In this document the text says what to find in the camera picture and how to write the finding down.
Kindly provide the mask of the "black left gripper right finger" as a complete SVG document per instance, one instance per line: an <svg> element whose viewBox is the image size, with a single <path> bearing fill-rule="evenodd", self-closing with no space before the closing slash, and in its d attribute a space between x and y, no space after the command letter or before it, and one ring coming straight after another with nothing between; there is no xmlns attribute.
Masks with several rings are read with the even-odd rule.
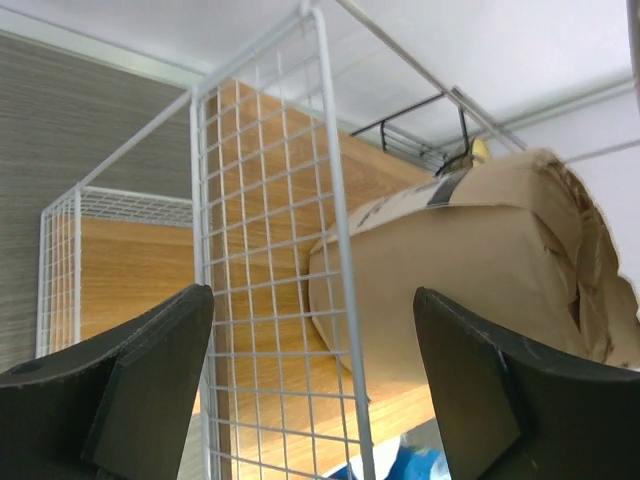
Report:
<svg viewBox="0 0 640 480"><path fill-rule="evenodd" d="M638 478L638 372L563 353L423 287L413 312L452 478Z"/></svg>

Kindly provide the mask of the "blue white plastic-wrapped roll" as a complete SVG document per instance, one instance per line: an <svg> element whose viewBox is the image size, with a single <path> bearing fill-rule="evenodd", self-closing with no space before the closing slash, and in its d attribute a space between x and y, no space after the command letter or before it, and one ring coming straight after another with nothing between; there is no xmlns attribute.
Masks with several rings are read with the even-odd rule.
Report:
<svg viewBox="0 0 640 480"><path fill-rule="evenodd" d="M452 479L443 451L406 445L401 436L373 447L373 466L381 480Z"/></svg>

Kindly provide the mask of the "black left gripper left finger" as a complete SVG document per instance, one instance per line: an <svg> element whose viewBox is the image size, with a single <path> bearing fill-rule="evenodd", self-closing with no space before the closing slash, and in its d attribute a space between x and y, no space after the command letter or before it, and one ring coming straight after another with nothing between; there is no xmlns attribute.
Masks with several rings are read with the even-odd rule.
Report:
<svg viewBox="0 0 640 480"><path fill-rule="evenodd" d="M214 312L193 284L1 375L4 479L174 479Z"/></svg>

